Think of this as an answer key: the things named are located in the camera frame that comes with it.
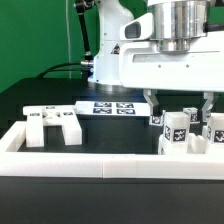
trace green wall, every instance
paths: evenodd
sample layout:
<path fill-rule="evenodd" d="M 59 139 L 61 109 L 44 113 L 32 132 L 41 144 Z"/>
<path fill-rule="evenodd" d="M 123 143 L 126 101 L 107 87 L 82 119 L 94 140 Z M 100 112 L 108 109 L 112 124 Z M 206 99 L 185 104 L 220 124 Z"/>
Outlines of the green wall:
<path fill-rule="evenodd" d="M 0 0 L 0 92 L 26 77 L 35 77 L 55 64 L 68 61 L 65 0 Z M 145 12 L 143 0 L 120 0 L 135 17 Z M 83 58 L 78 17 L 69 1 L 72 60 Z M 211 10 L 212 22 L 224 22 L 224 8 Z M 86 12 L 91 50 L 98 51 L 97 9 Z M 48 77 L 69 77 L 68 73 Z M 79 73 L 72 77 L 79 78 Z"/>

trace white bracket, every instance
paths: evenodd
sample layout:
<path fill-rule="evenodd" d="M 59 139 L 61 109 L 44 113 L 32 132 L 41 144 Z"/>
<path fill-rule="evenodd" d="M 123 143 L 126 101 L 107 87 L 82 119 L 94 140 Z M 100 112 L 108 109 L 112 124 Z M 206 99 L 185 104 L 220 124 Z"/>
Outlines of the white bracket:
<path fill-rule="evenodd" d="M 27 147 L 43 147 L 43 126 L 62 126 L 65 145 L 81 145 L 82 129 L 73 106 L 29 106 L 23 108 L 27 116 Z"/>

